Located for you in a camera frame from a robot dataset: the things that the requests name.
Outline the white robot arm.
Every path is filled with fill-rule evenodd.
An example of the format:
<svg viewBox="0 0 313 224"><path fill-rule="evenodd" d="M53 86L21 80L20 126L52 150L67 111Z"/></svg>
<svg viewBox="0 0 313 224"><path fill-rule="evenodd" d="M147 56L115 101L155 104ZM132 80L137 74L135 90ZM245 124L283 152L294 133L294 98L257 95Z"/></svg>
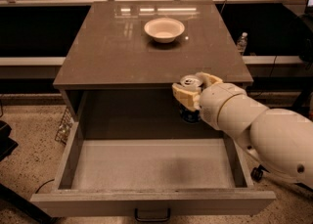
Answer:
<svg viewBox="0 0 313 224"><path fill-rule="evenodd" d="M204 72L172 85L189 112L227 134L267 171L313 188L313 122L285 109L270 109L244 89Z"/></svg>

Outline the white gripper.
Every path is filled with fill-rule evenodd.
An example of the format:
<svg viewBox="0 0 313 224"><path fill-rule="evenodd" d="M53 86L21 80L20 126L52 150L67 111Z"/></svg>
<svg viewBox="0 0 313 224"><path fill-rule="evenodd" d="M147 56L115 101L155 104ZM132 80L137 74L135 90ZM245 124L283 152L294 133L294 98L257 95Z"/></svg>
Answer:
<svg viewBox="0 0 313 224"><path fill-rule="evenodd" d="M200 110L201 119L215 130L219 130L218 115L224 104L235 96L246 95L246 91L232 83L222 83L221 78L209 73L197 72L196 76L205 88L202 93L200 88L173 83L173 96L187 110Z"/></svg>

